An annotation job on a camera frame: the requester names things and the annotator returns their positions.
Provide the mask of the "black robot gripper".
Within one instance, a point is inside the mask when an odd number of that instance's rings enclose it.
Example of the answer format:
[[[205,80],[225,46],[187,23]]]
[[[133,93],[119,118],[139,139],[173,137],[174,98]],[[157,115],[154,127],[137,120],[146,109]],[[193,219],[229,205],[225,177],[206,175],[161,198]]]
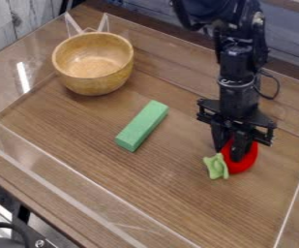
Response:
[[[199,99],[197,119],[211,127],[215,150],[233,141],[231,158],[239,162],[249,153],[253,141],[271,146],[278,124],[259,110],[261,80],[245,84],[218,80],[219,99]]]

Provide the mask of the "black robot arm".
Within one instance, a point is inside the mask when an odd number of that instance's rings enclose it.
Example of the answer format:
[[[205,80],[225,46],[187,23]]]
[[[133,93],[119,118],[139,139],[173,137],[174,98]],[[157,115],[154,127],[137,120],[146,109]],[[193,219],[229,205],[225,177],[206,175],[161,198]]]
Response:
[[[213,30],[219,64],[219,98],[201,99],[197,119],[211,126],[217,150],[230,149],[239,162],[254,142],[273,144],[275,121],[259,110],[263,70],[270,49],[259,0],[171,0],[177,17],[191,31]]]

